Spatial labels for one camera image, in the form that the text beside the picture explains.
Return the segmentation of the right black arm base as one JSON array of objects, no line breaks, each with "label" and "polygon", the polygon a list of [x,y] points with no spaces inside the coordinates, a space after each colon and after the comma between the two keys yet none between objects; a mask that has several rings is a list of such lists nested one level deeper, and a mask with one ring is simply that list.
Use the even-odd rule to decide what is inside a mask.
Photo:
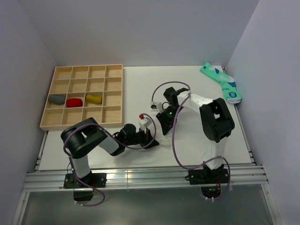
[{"label": "right black arm base", "polygon": [[214,170],[207,166],[199,170],[189,170],[188,175],[185,176],[185,180],[190,185],[209,185],[201,187],[201,193],[211,200],[221,196],[222,184],[227,184],[226,188],[229,188],[230,178],[230,172],[224,168],[224,165]]}]

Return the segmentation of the yellow sock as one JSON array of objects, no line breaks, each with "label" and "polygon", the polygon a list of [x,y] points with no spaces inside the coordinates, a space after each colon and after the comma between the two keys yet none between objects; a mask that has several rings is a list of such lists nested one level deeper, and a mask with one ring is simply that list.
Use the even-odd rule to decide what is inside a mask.
[{"label": "yellow sock", "polygon": [[92,94],[87,94],[86,102],[90,103],[90,104],[100,105],[100,104],[102,104],[102,96],[95,96]]}]

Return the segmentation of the rolled red sock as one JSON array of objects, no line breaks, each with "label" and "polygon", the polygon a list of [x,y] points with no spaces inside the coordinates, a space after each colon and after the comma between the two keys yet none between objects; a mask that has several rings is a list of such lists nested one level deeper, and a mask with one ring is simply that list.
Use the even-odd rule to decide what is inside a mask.
[{"label": "rolled red sock", "polygon": [[82,107],[83,101],[80,98],[69,98],[66,100],[66,107],[67,108],[75,108],[75,107]]}]

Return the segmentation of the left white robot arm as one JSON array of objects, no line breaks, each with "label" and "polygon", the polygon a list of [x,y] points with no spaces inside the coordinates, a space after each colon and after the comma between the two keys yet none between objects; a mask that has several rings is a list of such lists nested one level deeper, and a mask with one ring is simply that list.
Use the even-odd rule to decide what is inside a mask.
[{"label": "left white robot arm", "polygon": [[91,169],[88,154],[97,146],[111,156],[124,152],[125,148],[140,145],[142,149],[149,149],[159,145],[155,140],[156,131],[147,127],[136,130],[135,125],[126,124],[113,135],[104,131],[93,117],[83,120],[66,128],[60,135],[63,147],[71,160],[75,172],[75,183],[86,187],[91,183]]}]

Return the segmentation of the mint green patterned sock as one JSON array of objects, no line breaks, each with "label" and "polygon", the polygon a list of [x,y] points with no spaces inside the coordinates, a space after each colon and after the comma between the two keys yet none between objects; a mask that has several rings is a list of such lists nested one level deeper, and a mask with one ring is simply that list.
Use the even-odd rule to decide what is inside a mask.
[{"label": "mint green patterned sock", "polygon": [[222,93],[228,103],[234,105],[241,102],[242,96],[237,91],[236,82],[231,76],[223,73],[222,70],[215,68],[208,62],[202,66],[200,72],[220,84]]}]

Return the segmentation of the rolled grey sock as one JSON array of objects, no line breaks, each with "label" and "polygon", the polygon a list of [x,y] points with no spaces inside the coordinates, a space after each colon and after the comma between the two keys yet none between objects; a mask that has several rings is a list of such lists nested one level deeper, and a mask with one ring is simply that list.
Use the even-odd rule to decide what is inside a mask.
[{"label": "rolled grey sock", "polygon": [[66,100],[65,95],[50,94],[48,97],[48,101],[55,105],[63,105],[65,103],[65,100]]}]

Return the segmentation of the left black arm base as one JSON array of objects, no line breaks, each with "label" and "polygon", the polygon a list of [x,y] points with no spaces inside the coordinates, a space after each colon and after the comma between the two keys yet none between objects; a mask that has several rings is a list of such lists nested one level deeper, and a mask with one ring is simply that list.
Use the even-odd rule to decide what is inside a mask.
[{"label": "left black arm base", "polygon": [[[106,173],[90,173],[81,179],[82,182],[92,186],[93,188],[104,188],[106,185]],[[75,189],[87,188],[72,173],[65,176],[63,184],[64,189],[73,189],[73,198],[75,201],[87,202],[94,196],[94,190],[75,191]]]}]

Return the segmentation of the wooden compartment tray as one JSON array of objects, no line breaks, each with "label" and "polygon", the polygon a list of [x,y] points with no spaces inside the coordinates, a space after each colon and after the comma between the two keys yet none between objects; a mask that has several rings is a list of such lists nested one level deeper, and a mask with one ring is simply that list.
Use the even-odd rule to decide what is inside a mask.
[{"label": "wooden compartment tray", "polygon": [[[82,107],[67,108],[48,101],[50,94],[80,98]],[[102,96],[102,104],[86,102],[86,95]],[[56,67],[46,99],[40,128],[44,131],[62,130],[93,117],[104,127],[123,124],[123,65],[86,65]]]}]

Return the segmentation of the aluminium rail frame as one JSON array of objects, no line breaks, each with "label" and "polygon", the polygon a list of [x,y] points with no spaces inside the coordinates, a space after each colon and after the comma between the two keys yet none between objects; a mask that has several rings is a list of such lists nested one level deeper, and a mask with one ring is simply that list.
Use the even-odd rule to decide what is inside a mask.
[{"label": "aluminium rail frame", "polygon": [[205,200],[180,166],[104,169],[105,203],[75,206],[65,172],[36,170],[25,178],[15,225],[280,225],[262,165],[232,164],[228,192]]}]

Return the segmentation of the white sock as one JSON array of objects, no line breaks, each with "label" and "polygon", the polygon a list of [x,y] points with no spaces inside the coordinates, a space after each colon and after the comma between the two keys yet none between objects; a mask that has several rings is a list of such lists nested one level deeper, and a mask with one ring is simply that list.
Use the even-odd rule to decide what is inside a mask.
[{"label": "white sock", "polygon": [[163,135],[161,131],[157,131],[155,140],[163,146],[172,146],[172,134],[169,132],[166,135]]}]

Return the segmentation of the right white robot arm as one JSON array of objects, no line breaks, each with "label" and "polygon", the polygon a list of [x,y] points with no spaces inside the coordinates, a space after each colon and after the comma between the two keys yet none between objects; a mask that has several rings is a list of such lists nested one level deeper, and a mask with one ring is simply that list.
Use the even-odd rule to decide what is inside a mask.
[{"label": "right white robot arm", "polygon": [[[205,181],[212,183],[219,177],[218,169],[228,161],[224,158],[227,138],[235,128],[233,118],[222,98],[211,99],[191,93],[187,88],[175,90],[170,87],[165,90],[164,97],[169,106],[162,111],[158,111],[158,119],[162,134],[172,132],[172,150],[178,165],[186,170],[194,170],[201,166],[206,166],[203,171]],[[205,136],[211,141],[211,148],[208,151],[208,159],[200,165],[194,167],[184,166],[178,159],[175,150],[175,125],[179,112],[183,109],[190,109],[200,115],[202,129]]]}]

